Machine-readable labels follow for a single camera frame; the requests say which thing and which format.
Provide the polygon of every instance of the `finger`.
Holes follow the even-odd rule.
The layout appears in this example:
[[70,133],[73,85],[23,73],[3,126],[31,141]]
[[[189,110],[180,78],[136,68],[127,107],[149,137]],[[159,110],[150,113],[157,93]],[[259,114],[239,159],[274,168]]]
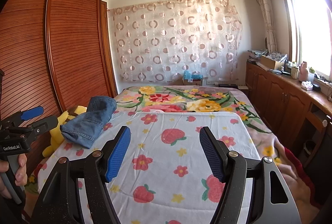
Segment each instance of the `finger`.
[[27,182],[28,182],[28,176],[27,176],[27,175],[25,175],[24,178],[23,178],[21,181],[19,181],[19,182],[18,182],[17,180],[15,180],[15,184],[16,184],[17,186],[23,186],[23,185],[26,185]]
[[7,161],[0,160],[0,173],[5,173],[9,169],[9,163]]
[[26,174],[27,174],[27,167],[26,166],[19,167],[16,171],[15,178],[18,182],[20,182]]
[[5,187],[4,182],[2,181],[2,178],[0,177],[0,195],[4,198],[11,199],[12,196],[9,193],[8,189]]
[[19,154],[18,162],[21,167],[25,166],[27,163],[27,156],[25,154]]

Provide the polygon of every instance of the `screw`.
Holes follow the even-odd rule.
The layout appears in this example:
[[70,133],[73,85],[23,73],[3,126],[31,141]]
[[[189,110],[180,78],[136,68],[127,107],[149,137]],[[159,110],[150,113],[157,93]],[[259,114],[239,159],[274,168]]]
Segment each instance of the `screw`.
[[236,151],[230,151],[228,154],[233,158],[236,158],[239,155]]
[[93,153],[92,153],[92,155],[93,155],[95,158],[100,157],[101,154],[102,154],[102,151],[100,151],[100,150],[93,151]]
[[270,157],[263,157],[263,160],[264,160],[266,163],[271,163],[271,162],[273,161]]
[[66,157],[61,157],[61,158],[59,158],[59,160],[58,160],[58,162],[59,163],[65,163],[67,161],[67,158]]

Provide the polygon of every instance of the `curtain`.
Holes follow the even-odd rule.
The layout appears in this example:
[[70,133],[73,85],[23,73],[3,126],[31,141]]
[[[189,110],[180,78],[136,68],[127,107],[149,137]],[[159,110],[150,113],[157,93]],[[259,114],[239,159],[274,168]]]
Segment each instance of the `curtain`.
[[269,52],[277,51],[277,44],[274,36],[273,29],[273,12],[271,7],[271,0],[258,0],[261,6],[261,10],[263,13],[263,18],[265,22],[265,30],[266,30],[266,39],[267,46]]
[[114,9],[124,80],[172,82],[185,70],[236,80],[242,23],[230,0],[168,0]]

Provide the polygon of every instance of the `floral bedspread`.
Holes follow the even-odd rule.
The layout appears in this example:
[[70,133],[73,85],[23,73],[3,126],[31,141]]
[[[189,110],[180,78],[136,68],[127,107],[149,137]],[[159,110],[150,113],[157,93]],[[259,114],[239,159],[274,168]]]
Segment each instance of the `floral bedspread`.
[[303,172],[301,164],[265,126],[240,90],[201,86],[142,86],[127,88],[115,99],[118,111],[237,113],[259,156],[270,156],[278,165],[297,204],[302,223],[310,223],[318,213],[319,210],[312,205],[313,185]]

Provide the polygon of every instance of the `white blanket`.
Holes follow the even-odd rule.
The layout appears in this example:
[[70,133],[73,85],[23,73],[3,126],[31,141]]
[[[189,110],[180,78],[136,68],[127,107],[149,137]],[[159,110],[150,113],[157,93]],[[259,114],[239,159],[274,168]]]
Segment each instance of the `white blanket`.
[[[121,126],[130,128],[131,142],[118,176],[107,188],[122,224],[210,223],[223,184],[212,176],[200,145],[199,130],[203,126],[230,150],[260,159],[242,120],[232,112],[117,112],[91,149],[64,141],[39,172],[39,192],[60,157],[85,158],[113,139]],[[84,180],[80,181],[84,220],[93,223]],[[247,179],[238,223],[246,222],[250,193],[251,180]]]

